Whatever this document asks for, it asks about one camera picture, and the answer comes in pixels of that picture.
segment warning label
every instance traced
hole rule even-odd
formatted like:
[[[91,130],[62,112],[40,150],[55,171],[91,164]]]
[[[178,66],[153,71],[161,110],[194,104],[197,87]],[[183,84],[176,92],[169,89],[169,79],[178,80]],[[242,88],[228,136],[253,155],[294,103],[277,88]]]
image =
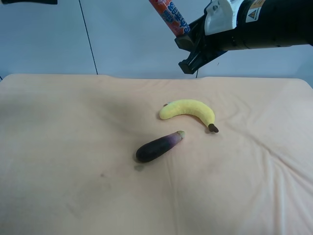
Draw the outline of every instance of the warning label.
[[[262,9],[262,6],[266,0],[255,0],[248,10],[248,14],[246,16],[246,23],[255,22],[259,19],[259,15]]]

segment plush eggplant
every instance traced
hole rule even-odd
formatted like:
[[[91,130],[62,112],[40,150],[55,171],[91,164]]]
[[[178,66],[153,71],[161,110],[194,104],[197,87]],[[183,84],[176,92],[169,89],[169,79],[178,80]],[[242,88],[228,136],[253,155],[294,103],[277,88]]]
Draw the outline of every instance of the plush eggplant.
[[[185,132],[177,131],[168,136],[141,146],[136,152],[136,158],[141,163],[148,163],[160,157],[185,137]]]

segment plush banana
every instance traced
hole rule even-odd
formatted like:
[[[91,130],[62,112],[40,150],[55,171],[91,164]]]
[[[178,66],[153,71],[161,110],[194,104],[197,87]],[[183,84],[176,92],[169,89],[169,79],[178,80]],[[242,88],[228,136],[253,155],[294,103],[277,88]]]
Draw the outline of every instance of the plush banana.
[[[215,115],[204,103],[194,99],[181,99],[169,102],[160,111],[161,119],[170,119],[177,115],[189,114],[200,118],[200,120],[209,128],[210,132],[218,133],[218,129],[214,125]]]

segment banana tip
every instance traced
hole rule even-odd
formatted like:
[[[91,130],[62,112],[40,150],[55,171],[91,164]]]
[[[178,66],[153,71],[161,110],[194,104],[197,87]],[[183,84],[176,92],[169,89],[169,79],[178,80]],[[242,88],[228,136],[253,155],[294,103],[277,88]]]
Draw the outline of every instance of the banana tip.
[[[219,132],[219,130],[217,129],[217,127],[214,124],[210,124],[208,127],[209,127],[210,132],[215,132],[215,133]]]
[[[185,138],[185,132],[184,131],[177,131],[177,133],[180,135],[181,139]]]

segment red and white can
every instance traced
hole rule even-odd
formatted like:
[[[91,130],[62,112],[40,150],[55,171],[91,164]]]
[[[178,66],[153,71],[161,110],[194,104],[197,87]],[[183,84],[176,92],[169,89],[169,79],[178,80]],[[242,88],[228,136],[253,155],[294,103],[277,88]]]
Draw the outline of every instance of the red and white can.
[[[189,24],[187,24],[171,0],[149,0],[149,2],[176,37],[190,32]]]

